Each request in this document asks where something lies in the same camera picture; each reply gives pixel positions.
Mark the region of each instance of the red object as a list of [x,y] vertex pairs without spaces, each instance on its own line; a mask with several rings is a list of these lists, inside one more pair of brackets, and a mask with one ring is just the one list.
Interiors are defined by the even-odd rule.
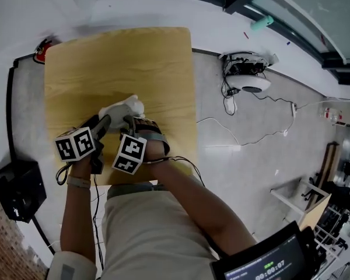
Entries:
[[40,63],[46,62],[46,52],[47,50],[52,47],[52,41],[47,41],[47,39],[43,40],[36,48],[36,52],[34,55],[34,60]]

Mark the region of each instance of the black cable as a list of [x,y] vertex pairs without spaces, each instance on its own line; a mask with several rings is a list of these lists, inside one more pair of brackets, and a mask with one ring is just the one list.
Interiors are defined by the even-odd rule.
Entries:
[[287,102],[287,103],[292,103],[292,104],[294,104],[295,106],[297,106],[297,104],[296,103],[294,103],[294,102],[292,102],[291,100],[285,100],[285,99],[282,99],[282,98],[278,98],[278,99],[273,99],[271,96],[265,96],[265,97],[258,97],[256,94],[254,94],[253,92],[251,93],[253,96],[255,96],[258,100],[265,100],[265,99],[271,99],[271,100],[273,100],[274,102],[276,101],[278,101],[278,100],[283,100],[283,101],[285,101],[285,102]]
[[35,57],[36,57],[36,53],[33,54],[33,61],[34,62],[45,65],[45,63],[36,60]]
[[175,161],[175,162],[176,162],[176,161],[179,161],[179,160],[183,160],[183,161],[186,161],[186,162],[190,163],[190,164],[193,166],[194,170],[196,171],[196,173],[197,173],[197,175],[198,175],[198,177],[199,177],[200,182],[201,182],[202,185],[206,188],[206,186],[205,186],[205,184],[204,184],[204,181],[202,180],[201,173],[200,173],[200,171],[198,170],[197,166],[196,166],[194,163],[192,163],[191,161],[189,161],[189,160],[188,160],[186,157],[184,157],[184,156],[175,156],[175,157],[171,157],[170,160],[173,160],[173,161]]
[[[72,163],[68,163],[66,164],[64,167],[60,168],[57,173],[56,173],[56,182],[58,185],[62,186],[64,183],[66,183],[66,180],[68,178],[68,174],[69,174],[69,168],[71,167]],[[61,175],[62,172],[65,172],[65,176],[64,178],[59,181],[59,177]]]
[[246,145],[251,145],[251,144],[257,144],[258,142],[261,142],[261,141],[262,141],[264,138],[266,138],[266,137],[271,137],[271,136],[274,136],[274,135],[276,135],[276,134],[278,134],[278,133],[284,134],[284,133],[286,133],[286,132],[289,131],[289,129],[292,127],[294,121],[295,121],[295,118],[293,117],[292,123],[291,123],[290,126],[289,126],[286,130],[284,130],[284,131],[276,131],[276,132],[274,132],[274,133],[272,133],[272,134],[265,134],[261,139],[256,140],[255,142],[249,142],[249,143],[245,143],[245,144],[240,144],[240,146],[246,146]]
[[201,181],[202,185],[203,185],[204,187],[206,187],[205,184],[204,184],[204,182],[203,182],[203,180],[202,180],[201,173],[200,173],[200,171],[198,170],[197,166],[196,166],[194,163],[192,163],[191,161],[189,161],[189,160],[188,160],[186,157],[184,157],[184,156],[173,156],[173,157],[164,157],[164,158],[161,157],[160,159],[152,160],[152,161],[150,161],[150,162],[143,162],[143,164],[156,164],[156,163],[164,162],[164,161],[167,161],[167,160],[173,160],[173,161],[175,161],[175,162],[176,162],[176,161],[183,160],[183,161],[186,161],[186,162],[190,163],[190,164],[193,166],[194,171],[196,171],[196,173],[197,173],[197,175],[198,175],[198,177],[199,177],[199,180]]
[[224,97],[223,98],[223,106],[224,106],[224,110],[226,111],[226,113],[230,116],[234,116],[234,114],[236,113],[236,104],[235,104],[235,98],[232,96],[232,99],[233,99],[233,112],[232,113],[228,113],[227,111],[227,108],[226,108],[226,103],[225,103],[225,100],[226,99],[230,99],[230,97]]
[[[222,86],[220,87],[220,92],[223,96],[223,107],[224,110],[226,111],[226,113],[230,116],[233,116],[236,112],[236,104],[235,104],[235,97],[233,95],[229,95],[227,94],[228,90],[231,90],[231,86],[228,84],[227,81],[227,77],[226,77],[226,67],[228,66],[229,63],[231,63],[232,60],[229,60],[227,63],[224,64],[224,68],[223,68],[223,72],[222,72],[222,78],[223,78],[223,82],[222,82]],[[227,108],[226,108],[226,99],[233,99],[233,113],[228,113]]]
[[100,264],[101,264],[101,268],[102,270],[104,270],[104,258],[103,258],[103,253],[101,251],[101,247],[100,247],[100,240],[99,240],[99,234],[97,232],[97,225],[96,225],[96,215],[97,215],[97,211],[99,209],[99,203],[100,203],[100,195],[99,195],[99,191],[97,189],[97,183],[96,183],[96,175],[93,175],[93,181],[94,181],[94,187],[96,188],[96,193],[97,193],[97,205],[96,205],[96,210],[95,213],[93,215],[93,225],[95,226],[94,229],[96,231],[96,240],[97,240],[97,248],[99,249],[99,259],[100,259]]

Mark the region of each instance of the beige shirt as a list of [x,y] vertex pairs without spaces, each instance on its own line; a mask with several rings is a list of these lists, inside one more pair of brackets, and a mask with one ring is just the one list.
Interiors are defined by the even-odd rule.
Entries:
[[[106,256],[101,280],[213,279],[209,245],[170,192],[109,199],[102,227]],[[96,266],[81,257],[56,253],[48,279],[94,280]],[[61,278],[65,267],[74,269],[71,278]]]

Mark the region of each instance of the wooden table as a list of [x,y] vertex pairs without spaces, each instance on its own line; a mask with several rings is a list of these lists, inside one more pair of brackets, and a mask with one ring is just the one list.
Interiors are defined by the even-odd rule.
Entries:
[[[189,30],[172,27],[112,31],[51,47],[45,62],[50,140],[79,126],[102,107],[136,94],[144,103],[146,117],[155,120],[165,134],[170,154],[196,164],[191,52]],[[112,170],[119,136],[107,134],[102,143],[105,167],[97,176],[98,185],[152,179],[144,165],[134,176]]]

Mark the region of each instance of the white cable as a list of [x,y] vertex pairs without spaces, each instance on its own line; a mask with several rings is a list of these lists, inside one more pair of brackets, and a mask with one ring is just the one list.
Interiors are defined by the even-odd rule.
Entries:
[[338,99],[338,100],[322,100],[322,101],[318,101],[318,102],[315,102],[315,103],[305,104],[304,106],[298,107],[297,110],[300,110],[300,109],[305,108],[307,106],[321,104],[321,103],[327,103],[327,102],[350,103],[350,100],[341,100],[341,99]]
[[[305,108],[305,107],[307,107],[307,106],[311,106],[311,105],[315,105],[315,104],[321,104],[321,103],[326,103],[326,102],[344,102],[344,103],[348,102],[348,103],[350,103],[350,100],[341,100],[341,99],[338,99],[338,100],[323,100],[323,101],[318,101],[318,102],[315,102],[315,103],[309,103],[309,104],[305,104],[305,105],[303,105],[303,106],[301,106],[301,107],[298,107],[298,108],[297,108],[297,111],[300,110],[300,109],[302,109],[302,108]],[[205,121],[205,120],[208,120],[208,119],[215,120],[222,128],[225,128],[227,131],[229,131],[229,133],[232,135],[232,137],[233,137],[234,140],[237,142],[237,144],[240,145],[240,144],[239,144],[239,141],[238,141],[237,138],[234,136],[234,134],[232,133],[232,131],[231,131],[229,128],[226,128],[224,125],[222,125],[218,120],[216,120],[216,119],[213,118],[213,117],[207,117],[207,118],[201,119],[201,120],[197,121],[196,124],[199,124],[199,123],[201,123],[201,122],[203,122],[203,121]],[[266,138],[266,137],[271,137],[271,136],[274,136],[274,135],[276,135],[276,134],[285,134],[286,132],[289,131],[289,129],[290,129],[290,128],[292,127],[292,125],[294,124],[294,122],[295,122],[295,117],[293,117],[292,123],[290,124],[290,126],[289,126],[286,130],[284,130],[284,131],[277,131],[277,132],[274,132],[273,134],[264,135],[264,136],[263,136],[261,139],[259,139],[258,141],[245,143],[245,144],[242,144],[242,145],[240,145],[240,146],[246,146],[246,145],[250,145],[250,144],[257,144],[257,143],[259,143],[260,141],[262,141],[262,140],[263,140],[264,138]]]
[[50,247],[50,246],[52,246],[54,243],[59,243],[60,242],[60,240],[55,240],[53,243],[51,243],[49,246],[47,246],[48,248]]
[[226,128],[224,125],[222,125],[218,120],[216,120],[215,118],[213,117],[207,117],[207,118],[204,118],[204,119],[201,119],[200,121],[197,121],[196,124],[199,124],[205,120],[208,120],[208,119],[212,119],[212,120],[215,120],[222,128],[225,128],[227,131],[229,131],[229,133],[232,135],[232,137],[234,138],[234,140],[237,142],[238,145],[239,144],[239,141],[237,140],[237,138],[234,136],[234,134],[231,132],[231,130],[229,128]]
[[276,135],[276,134],[285,134],[285,133],[287,133],[287,132],[289,131],[289,129],[292,127],[292,125],[294,124],[294,121],[295,121],[295,120],[296,120],[296,118],[293,117],[292,123],[291,123],[290,126],[289,126],[286,130],[284,130],[284,131],[276,131],[276,132],[274,132],[274,133],[272,133],[272,134],[264,135],[264,136],[263,136],[261,139],[259,139],[258,141],[245,143],[245,144],[242,144],[241,146],[246,146],[246,145],[250,145],[250,144],[257,144],[258,142],[262,141],[264,138],[266,138],[266,137],[271,137],[271,136],[274,136],[274,135]]

